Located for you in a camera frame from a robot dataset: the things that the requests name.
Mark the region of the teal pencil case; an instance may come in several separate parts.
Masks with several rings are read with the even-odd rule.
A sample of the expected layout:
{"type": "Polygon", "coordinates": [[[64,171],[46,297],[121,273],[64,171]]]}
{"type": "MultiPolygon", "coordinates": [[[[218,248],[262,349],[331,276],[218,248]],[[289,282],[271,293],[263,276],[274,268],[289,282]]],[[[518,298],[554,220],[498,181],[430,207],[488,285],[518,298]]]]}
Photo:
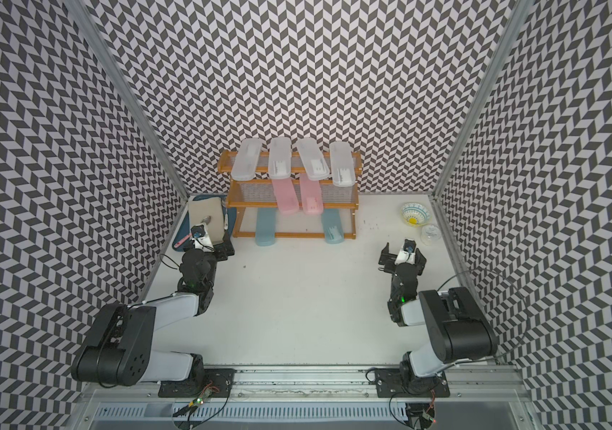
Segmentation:
{"type": "Polygon", "coordinates": [[[325,241],[329,245],[340,244],[345,240],[345,233],[338,209],[324,209],[321,214],[325,241]]]}
{"type": "Polygon", "coordinates": [[[259,208],[257,212],[255,242],[259,247],[270,247],[276,243],[277,209],[259,208]]]}

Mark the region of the pink pencil case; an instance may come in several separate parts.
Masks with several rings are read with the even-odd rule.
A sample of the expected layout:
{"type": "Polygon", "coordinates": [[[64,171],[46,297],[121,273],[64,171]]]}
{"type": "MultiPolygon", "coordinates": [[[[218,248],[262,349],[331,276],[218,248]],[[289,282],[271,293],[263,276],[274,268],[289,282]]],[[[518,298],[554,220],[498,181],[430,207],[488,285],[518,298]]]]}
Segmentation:
{"type": "Polygon", "coordinates": [[[318,180],[311,180],[306,174],[299,177],[302,211],[307,215],[321,215],[324,211],[322,191],[318,180]]]}
{"type": "Polygon", "coordinates": [[[283,215],[298,213],[300,204],[291,178],[272,179],[273,192],[277,202],[277,209],[283,215]]]}

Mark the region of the clear pencil case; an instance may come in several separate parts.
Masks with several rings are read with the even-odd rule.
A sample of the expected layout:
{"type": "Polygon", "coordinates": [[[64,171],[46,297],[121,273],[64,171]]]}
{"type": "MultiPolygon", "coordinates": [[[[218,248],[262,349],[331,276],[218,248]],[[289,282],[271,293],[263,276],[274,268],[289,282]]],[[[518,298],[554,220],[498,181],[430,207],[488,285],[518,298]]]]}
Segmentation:
{"type": "Polygon", "coordinates": [[[231,171],[232,180],[246,182],[256,177],[256,169],[264,143],[263,140],[255,138],[245,139],[241,142],[234,157],[231,171]]]}
{"type": "Polygon", "coordinates": [[[329,153],[333,184],[338,187],[353,186],[356,173],[351,146],[346,142],[334,142],[329,145],[329,153]]]}
{"type": "Polygon", "coordinates": [[[324,154],[315,139],[300,139],[296,142],[295,146],[309,180],[320,181],[329,178],[329,165],[325,161],[324,154]]]}
{"type": "Polygon", "coordinates": [[[273,138],[268,145],[268,176],[271,180],[287,179],[292,173],[292,140],[273,138]]]}

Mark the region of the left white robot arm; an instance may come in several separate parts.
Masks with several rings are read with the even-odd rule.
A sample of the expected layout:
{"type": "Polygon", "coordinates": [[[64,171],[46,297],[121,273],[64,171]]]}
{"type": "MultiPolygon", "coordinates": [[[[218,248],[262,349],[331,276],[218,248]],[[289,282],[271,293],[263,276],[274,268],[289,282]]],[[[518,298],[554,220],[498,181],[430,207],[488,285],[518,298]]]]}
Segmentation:
{"type": "Polygon", "coordinates": [[[96,315],[71,364],[71,376],[105,389],[159,383],[158,396],[199,396],[211,389],[199,354],[154,349],[154,334],[203,315],[214,297],[218,251],[209,245],[185,250],[177,290],[134,305],[112,303],[96,315]]]}

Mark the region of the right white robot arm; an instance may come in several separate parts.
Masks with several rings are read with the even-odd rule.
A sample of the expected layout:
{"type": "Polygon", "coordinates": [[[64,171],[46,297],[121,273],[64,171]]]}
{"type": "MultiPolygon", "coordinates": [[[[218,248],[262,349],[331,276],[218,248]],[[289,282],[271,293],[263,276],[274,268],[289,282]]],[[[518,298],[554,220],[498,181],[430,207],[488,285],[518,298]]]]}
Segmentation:
{"type": "Polygon", "coordinates": [[[399,327],[422,326],[428,342],[404,354],[397,369],[375,372],[379,396],[415,397],[449,392],[442,387],[444,372],[463,362],[479,361],[497,353],[498,340],[480,306],[466,287],[418,290],[427,260],[415,241],[407,239],[397,253],[386,245],[379,269],[390,275],[387,302],[390,320],[399,327]]]}

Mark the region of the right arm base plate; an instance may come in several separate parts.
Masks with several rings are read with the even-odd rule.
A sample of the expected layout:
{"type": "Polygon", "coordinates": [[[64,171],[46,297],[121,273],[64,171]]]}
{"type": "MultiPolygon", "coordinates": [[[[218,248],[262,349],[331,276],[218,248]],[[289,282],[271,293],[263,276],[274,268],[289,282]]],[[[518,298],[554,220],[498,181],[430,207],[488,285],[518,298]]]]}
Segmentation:
{"type": "Polygon", "coordinates": [[[379,398],[411,397],[439,398],[450,397],[449,383],[444,376],[417,377],[402,374],[399,369],[373,368],[372,383],[379,398]]]}

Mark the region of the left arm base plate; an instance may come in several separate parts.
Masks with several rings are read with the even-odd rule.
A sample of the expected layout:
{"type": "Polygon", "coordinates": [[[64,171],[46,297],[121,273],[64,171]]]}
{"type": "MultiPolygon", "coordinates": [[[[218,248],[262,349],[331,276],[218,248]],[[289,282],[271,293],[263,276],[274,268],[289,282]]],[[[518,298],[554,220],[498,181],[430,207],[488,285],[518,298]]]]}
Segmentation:
{"type": "Polygon", "coordinates": [[[160,383],[157,396],[163,399],[192,400],[200,397],[202,390],[215,387],[212,398],[227,398],[234,384],[235,370],[233,368],[207,369],[200,381],[185,380],[180,382],[160,383]]]}

